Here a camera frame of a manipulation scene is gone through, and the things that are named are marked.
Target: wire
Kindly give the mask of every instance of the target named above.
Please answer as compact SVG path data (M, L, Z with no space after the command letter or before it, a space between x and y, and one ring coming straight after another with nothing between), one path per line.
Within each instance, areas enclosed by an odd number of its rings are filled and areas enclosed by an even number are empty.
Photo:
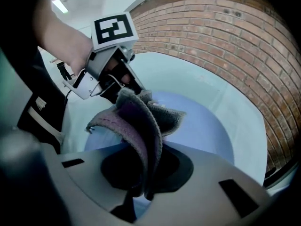
M67 93L67 95L66 95L66 97L65 97L65 106L67 105L67 97L68 97L68 95L70 94L70 92L71 92L71 89L68 91L68 93Z

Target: fluorescent light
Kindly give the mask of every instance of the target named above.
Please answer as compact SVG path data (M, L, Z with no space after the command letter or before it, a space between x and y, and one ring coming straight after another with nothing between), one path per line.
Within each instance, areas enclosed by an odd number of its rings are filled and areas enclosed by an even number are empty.
M52 0L53 4L58 7L59 10L61 10L63 13L68 13L67 8L64 6L64 4L60 0Z

